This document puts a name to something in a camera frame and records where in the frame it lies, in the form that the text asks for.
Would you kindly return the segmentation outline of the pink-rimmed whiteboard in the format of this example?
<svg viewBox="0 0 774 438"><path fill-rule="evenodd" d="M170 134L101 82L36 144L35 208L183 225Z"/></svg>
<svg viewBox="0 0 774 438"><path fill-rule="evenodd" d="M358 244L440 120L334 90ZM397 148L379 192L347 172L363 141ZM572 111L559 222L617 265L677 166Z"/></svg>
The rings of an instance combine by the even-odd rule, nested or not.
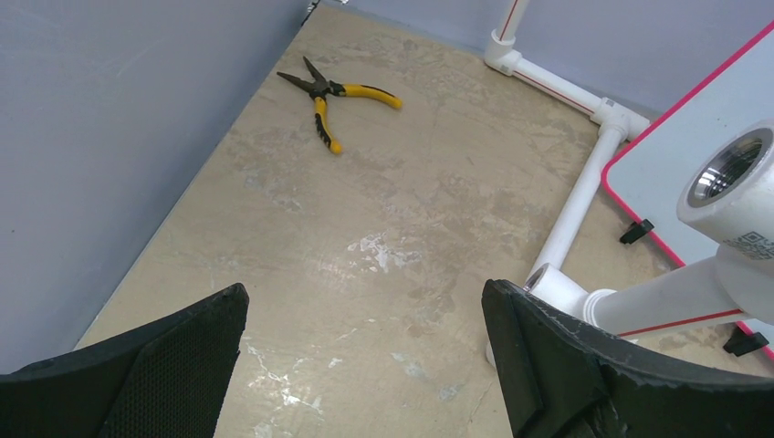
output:
<svg viewBox="0 0 774 438"><path fill-rule="evenodd" d="M765 27L616 156L604 188L676 268L601 297L639 338L737 322L773 351L773 29Z"/></svg>

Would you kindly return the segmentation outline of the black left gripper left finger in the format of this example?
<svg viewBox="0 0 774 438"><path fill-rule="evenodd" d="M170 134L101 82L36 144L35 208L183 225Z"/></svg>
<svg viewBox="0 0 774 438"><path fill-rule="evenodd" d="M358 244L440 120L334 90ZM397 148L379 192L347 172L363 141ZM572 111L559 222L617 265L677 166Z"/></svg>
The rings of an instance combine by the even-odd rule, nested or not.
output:
<svg viewBox="0 0 774 438"><path fill-rule="evenodd" d="M214 436L248 306L236 283L167 317L2 375L2 436Z"/></svg>

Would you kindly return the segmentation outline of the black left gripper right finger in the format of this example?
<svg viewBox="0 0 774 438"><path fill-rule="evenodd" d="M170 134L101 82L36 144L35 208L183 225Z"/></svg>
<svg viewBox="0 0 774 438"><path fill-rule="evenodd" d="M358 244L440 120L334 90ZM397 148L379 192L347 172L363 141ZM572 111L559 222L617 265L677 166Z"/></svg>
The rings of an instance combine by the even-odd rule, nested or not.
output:
<svg viewBox="0 0 774 438"><path fill-rule="evenodd" d="M770 437L773 381L674 359L506 280L481 305L516 437Z"/></svg>

